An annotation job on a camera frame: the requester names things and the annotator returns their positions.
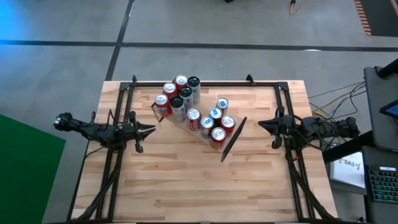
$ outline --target soda can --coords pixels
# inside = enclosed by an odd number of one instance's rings
[[[204,116],[200,121],[201,136],[205,139],[209,139],[211,131],[213,130],[214,121],[209,116]]]
[[[175,85],[179,90],[183,87],[188,86],[187,83],[188,78],[185,75],[177,75],[177,77],[175,77]]]
[[[163,93],[169,97],[170,100],[178,96],[178,89],[174,83],[166,83],[163,86]]]
[[[216,106],[221,109],[223,116],[225,116],[226,111],[228,110],[229,102],[226,98],[220,98],[217,100]]]
[[[198,77],[191,77],[188,79],[188,86],[192,89],[193,104],[200,101],[200,80]]]
[[[225,142],[226,133],[222,128],[215,128],[212,130],[210,135],[210,147],[213,149],[221,149]]]
[[[187,113],[185,111],[184,101],[181,97],[172,99],[171,105],[175,121],[178,123],[184,122]]]
[[[201,113],[199,110],[195,108],[191,108],[188,110],[188,127],[191,131],[199,131],[200,129],[200,120]]]
[[[165,94],[159,94],[155,97],[155,105],[157,107],[157,111],[163,117],[168,117],[172,114],[170,100]]]
[[[188,111],[193,108],[193,94],[190,87],[180,89],[180,97],[184,100],[185,109]]]
[[[226,136],[229,137],[235,128],[234,118],[232,116],[223,116],[220,127],[225,130]]]
[[[215,107],[210,110],[210,117],[214,120],[214,126],[218,127],[221,123],[221,117],[223,116],[223,112],[218,107]]]

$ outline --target concrete floor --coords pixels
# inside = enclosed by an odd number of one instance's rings
[[[116,42],[128,0],[0,2],[0,40]],[[125,42],[394,47],[397,38],[363,32],[352,0],[306,0],[295,16],[289,1],[136,0]],[[0,113],[67,140],[43,219],[67,217],[86,140],[52,127],[69,111],[89,120],[114,47],[0,45]],[[386,65],[395,52],[165,49],[122,47],[113,80],[305,80],[308,95],[363,80],[363,68]],[[348,90],[311,100],[323,105]],[[370,129],[366,95],[354,99],[362,132]],[[326,109],[332,111],[336,104]],[[349,113],[347,103],[337,115]],[[339,217],[364,215],[360,195],[334,190]]]

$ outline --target butcher block tabletop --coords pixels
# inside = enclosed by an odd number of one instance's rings
[[[311,116],[304,82],[286,82],[295,115]],[[106,123],[109,109],[114,112],[119,85],[120,82],[104,83],[97,123]],[[114,222],[297,221],[285,149],[283,146],[272,149],[274,137],[257,124],[275,115],[277,102],[273,87],[201,88],[205,98],[215,103],[218,98],[225,97],[229,100],[228,112],[248,117],[224,162],[220,162],[220,152],[169,120],[158,123],[150,106],[155,95],[161,92],[161,87],[134,87],[131,110],[137,113],[140,123],[156,125],[156,131],[142,142],[142,154],[135,151],[135,141],[127,144]],[[283,91],[281,94],[285,105]],[[99,143],[92,141],[87,153],[99,147]],[[307,147],[303,155],[312,192],[329,213],[337,216],[321,151]],[[102,149],[86,159],[72,218],[81,215],[100,190],[105,158],[106,149]],[[108,211],[109,195],[110,190],[103,216]],[[301,190],[300,198],[305,217],[308,217]]]

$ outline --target black metal frame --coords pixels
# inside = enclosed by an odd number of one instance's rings
[[[131,102],[132,102],[132,93],[134,87],[162,87],[165,84],[165,82],[137,82],[135,77],[133,77],[132,82],[122,82],[119,87],[119,95],[118,95],[118,101],[116,104],[116,109],[115,109],[115,120],[113,125],[117,125],[119,121],[119,114],[121,110],[121,104],[123,100],[123,94],[126,90],[128,90],[128,97],[127,97],[127,103],[126,103],[126,110],[125,110],[125,115],[124,115],[124,120],[127,120],[127,114],[131,108]],[[294,115],[293,111],[293,105],[292,101],[290,98],[290,91],[289,91],[289,85],[287,82],[255,82],[252,78],[251,75],[248,75],[246,78],[246,81],[241,81],[241,82],[202,82],[202,86],[268,86],[268,87],[273,87],[275,90],[275,97],[277,100],[278,106],[282,106],[282,97],[280,94],[280,91],[284,91],[285,93],[285,100],[286,100],[286,106],[287,106],[287,111],[289,114]],[[118,182],[119,182],[119,174],[120,174],[120,167],[122,163],[122,158],[123,158],[123,153],[119,153],[118,157],[116,158],[116,163],[115,167],[113,169],[113,172],[111,174],[111,177],[109,176],[110,172],[110,167],[111,167],[111,161],[112,161],[112,151],[108,150],[108,154],[106,156],[106,161],[105,161],[105,167],[104,167],[104,173],[103,173],[103,181],[101,183],[101,191],[100,193],[96,196],[100,197],[100,203],[98,203],[98,206],[96,207],[96,215],[95,219],[92,220],[71,220],[72,216],[72,211],[73,207],[75,205],[75,200],[77,196],[77,191],[78,191],[78,186],[80,183],[80,178],[81,178],[81,173],[83,172],[83,166],[85,161],[83,160],[82,167],[80,170],[80,176],[78,183],[75,188],[75,194],[73,196],[72,203],[70,205],[70,211],[69,211],[69,216],[68,220],[66,223],[111,223],[113,222],[113,215],[114,215],[114,207],[116,203],[116,196],[117,196],[117,191],[118,191]],[[307,178],[307,172],[305,170],[305,164],[304,164],[304,159],[303,159],[303,154],[302,150],[299,149],[297,150],[297,155],[298,155],[298,165],[300,167],[300,176],[302,178],[302,182],[308,186],[308,178]],[[295,203],[295,209],[297,213],[297,218],[298,222],[300,223],[342,223],[342,224],[350,224],[353,222],[343,222],[343,221],[337,221],[337,220],[321,220],[321,219],[316,219],[315,218],[315,212],[313,205],[310,201],[310,199],[305,195],[305,200],[308,208],[308,216],[309,218],[305,218],[303,215],[303,210],[301,206],[301,200],[300,200],[300,194],[299,194],[299,188],[297,186],[297,181],[292,177],[292,173],[290,172],[290,180],[292,183],[292,191],[293,191],[293,196],[294,196],[294,203]],[[110,185],[112,185],[112,191],[111,191],[111,200],[109,201],[109,211],[107,214],[106,218],[102,218],[102,209],[103,209],[103,199],[108,191]]]

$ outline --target green screen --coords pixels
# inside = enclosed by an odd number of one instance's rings
[[[0,115],[1,223],[42,223],[65,140]]]

